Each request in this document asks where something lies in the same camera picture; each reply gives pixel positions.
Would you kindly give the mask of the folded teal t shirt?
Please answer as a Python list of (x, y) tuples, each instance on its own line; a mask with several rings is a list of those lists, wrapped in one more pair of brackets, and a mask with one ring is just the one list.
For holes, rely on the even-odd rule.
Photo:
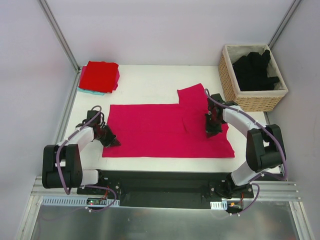
[(91, 94), (91, 95), (97, 95), (97, 96), (104, 96), (105, 93), (103, 92), (98, 92), (98, 91), (92, 91), (92, 90), (86, 90), (86, 89), (82, 89), (80, 87), (77, 87), (77, 90), (81, 93), (86, 93), (86, 94)]

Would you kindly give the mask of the right aluminium frame post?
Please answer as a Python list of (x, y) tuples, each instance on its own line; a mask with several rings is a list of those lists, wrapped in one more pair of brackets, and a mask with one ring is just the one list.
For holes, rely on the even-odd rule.
[(300, 5), (304, 2), (304, 0), (293, 0), (284, 14), (282, 20), (280, 21), (278, 27), (276, 28), (274, 34), (272, 35), (270, 41), (268, 42), (269, 48), (272, 50), (276, 45), (277, 41), (281, 37), (282, 33), (285, 31), (286, 27), (290, 23), (292, 17), (299, 9)]

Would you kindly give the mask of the wicker basket with liner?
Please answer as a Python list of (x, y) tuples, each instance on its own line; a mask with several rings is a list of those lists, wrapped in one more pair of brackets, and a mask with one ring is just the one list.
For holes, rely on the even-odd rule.
[[(265, 50), (270, 51), (270, 62), (267, 66), (269, 77), (279, 77), (279, 83), (275, 84), (274, 90), (266, 91), (241, 91), (238, 85), (233, 63), (240, 57), (247, 56), (250, 52), (260, 55)], [(222, 49), (218, 65), (218, 73), (224, 97), (227, 101), (234, 101), (246, 112), (269, 112), (288, 93), (283, 76), (276, 60), (267, 44), (226, 44)]]

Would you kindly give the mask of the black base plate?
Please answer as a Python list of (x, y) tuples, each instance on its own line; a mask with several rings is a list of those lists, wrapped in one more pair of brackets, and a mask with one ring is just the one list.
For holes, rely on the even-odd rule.
[(236, 187), (228, 173), (101, 170), (98, 188), (78, 188), (77, 194), (102, 196), (114, 190), (122, 207), (209, 209), (223, 198), (252, 199), (248, 184)]

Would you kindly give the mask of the left aluminium frame post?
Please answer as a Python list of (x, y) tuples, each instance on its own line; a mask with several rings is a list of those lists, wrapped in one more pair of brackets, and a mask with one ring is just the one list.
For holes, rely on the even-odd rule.
[(47, 21), (49, 22), (49, 25), (51, 26), (51, 29), (53, 30), (58, 42), (60, 43), (64, 53), (66, 54), (73, 70), (76, 73), (80, 72), (81, 67), (79, 66), (78, 62), (76, 61), (76, 58), (74, 54), (72, 53), (72, 50), (67, 43), (67, 40), (46, 0), (38, 0), (37, 1), (40, 8), (42, 9)]

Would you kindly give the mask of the folded red t shirt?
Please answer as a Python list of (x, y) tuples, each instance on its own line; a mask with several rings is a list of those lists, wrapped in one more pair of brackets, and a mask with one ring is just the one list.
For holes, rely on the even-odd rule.
[(112, 93), (119, 65), (115, 62), (89, 61), (79, 88), (101, 93)]

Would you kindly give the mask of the magenta t shirt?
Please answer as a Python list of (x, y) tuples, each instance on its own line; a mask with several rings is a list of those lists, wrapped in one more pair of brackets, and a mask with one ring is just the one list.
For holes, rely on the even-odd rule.
[(119, 146), (105, 147), (104, 158), (234, 158), (228, 125), (207, 137), (207, 96), (202, 84), (177, 91), (173, 104), (113, 104), (107, 124)]

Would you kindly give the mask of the aluminium frame post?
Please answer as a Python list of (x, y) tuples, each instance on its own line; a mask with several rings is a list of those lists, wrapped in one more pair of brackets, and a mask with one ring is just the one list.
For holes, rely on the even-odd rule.
[(292, 17), (299, 9), (300, 5), (304, 2), (304, 0), (293, 0), (284, 14), (282, 20), (280, 21), (278, 27), (276, 28), (274, 34), (272, 35), (270, 41), (268, 42), (269, 48), (272, 50), (276, 45), (277, 41), (281, 37), (282, 33), (285, 31), (286, 27), (290, 23)]
[(79, 66), (78, 62), (76, 61), (76, 58), (74, 54), (72, 53), (72, 50), (67, 43), (67, 40), (46, 0), (38, 0), (37, 1), (40, 8), (42, 9), (47, 21), (49, 22), (49, 25), (51, 26), (51, 29), (53, 30), (58, 42), (60, 43), (64, 53), (66, 54), (73, 70), (76, 73), (80, 72), (81, 67)]

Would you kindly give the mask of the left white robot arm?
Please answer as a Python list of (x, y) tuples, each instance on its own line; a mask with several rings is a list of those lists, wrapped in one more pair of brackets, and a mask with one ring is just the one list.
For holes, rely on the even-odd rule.
[(87, 186), (94, 194), (105, 191), (106, 183), (99, 178), (96, 169), (83, 169), (81, 151), (94, 140), (103, 147), (118, 147), (119, 140), (110, 127), (98, 120), (86, 120), (76, 126), (74, 133), (66, 140), (47, 145), (43, 150), (42, 185), (46, 189), (72, 188)]

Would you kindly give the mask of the black clothes in basket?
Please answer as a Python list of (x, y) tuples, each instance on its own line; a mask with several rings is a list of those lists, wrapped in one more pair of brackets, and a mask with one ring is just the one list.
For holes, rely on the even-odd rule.
[(262, 54), (250, 52), (232, 64), (238, 86), (241, 91), (273, 91), (280, 82), (278, 76), (268, 76), (267, 67), (271, 60), (269, 50)]

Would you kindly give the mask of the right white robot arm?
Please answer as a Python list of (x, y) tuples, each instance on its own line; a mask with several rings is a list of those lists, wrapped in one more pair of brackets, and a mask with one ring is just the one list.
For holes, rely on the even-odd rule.
[(218, 196), (237, 197), (259, 176), (285, 164), (286, 154), (278, 125), (262, 125), (234, 104), (223, 106), (209, 102), (207, 109), (205, 130), (208, 137), (222, 133), (222, 126), (231, 124), (246, 138), (245, 162), (216, 185), (214, 192)]

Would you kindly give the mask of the aluminium front rail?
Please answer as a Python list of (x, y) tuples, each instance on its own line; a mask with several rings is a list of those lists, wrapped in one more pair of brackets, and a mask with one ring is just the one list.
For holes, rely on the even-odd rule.
[[(292, 181), (254, 181), (259, 185), (258, 200), (264, 201), (302, 201), (303, 196), (298, 186)], [(75, 197), (77, 190), (72, 189), (70, 195), (67, 195), (62, 188), (46, 189), (42, 185), (42, 178), (36, 177), (31, 190), (31, 196), (59, 196), (59, 197)]]

